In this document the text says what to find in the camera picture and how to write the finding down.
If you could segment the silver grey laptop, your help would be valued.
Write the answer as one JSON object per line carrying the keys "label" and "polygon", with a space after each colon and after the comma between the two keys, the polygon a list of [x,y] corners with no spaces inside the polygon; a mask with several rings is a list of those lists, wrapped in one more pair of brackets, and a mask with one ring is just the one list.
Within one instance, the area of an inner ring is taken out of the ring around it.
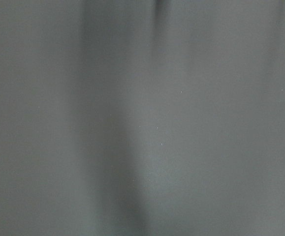
{"label": "silver grey laptop", "polygon": [[285,236],[285,0],[0,0],[0,236]]}

